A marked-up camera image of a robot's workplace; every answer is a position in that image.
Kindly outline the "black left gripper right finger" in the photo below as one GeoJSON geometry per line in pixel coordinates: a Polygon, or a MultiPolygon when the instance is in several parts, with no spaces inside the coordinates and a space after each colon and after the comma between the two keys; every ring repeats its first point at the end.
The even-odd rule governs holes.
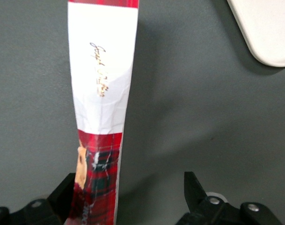
{"type": "Polygon", "coordinates": [[[205,192],[194,172],[184,173],[184,196],[189,208],[178,225],[281,225],[282,222],[265,205],[244,202],[240,208],[229,204],[224,196],[205,192]]]}

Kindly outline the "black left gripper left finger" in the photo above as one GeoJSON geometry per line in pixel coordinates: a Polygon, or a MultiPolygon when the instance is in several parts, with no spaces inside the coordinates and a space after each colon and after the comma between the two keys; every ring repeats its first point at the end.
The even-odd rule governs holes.
{"type": "Polygon", "coordinates": [[[0,207],[0,225],[62,225],[69,215],[75,173],[69,173],[47,197],[35,199],[11,213],[0,207]]]}

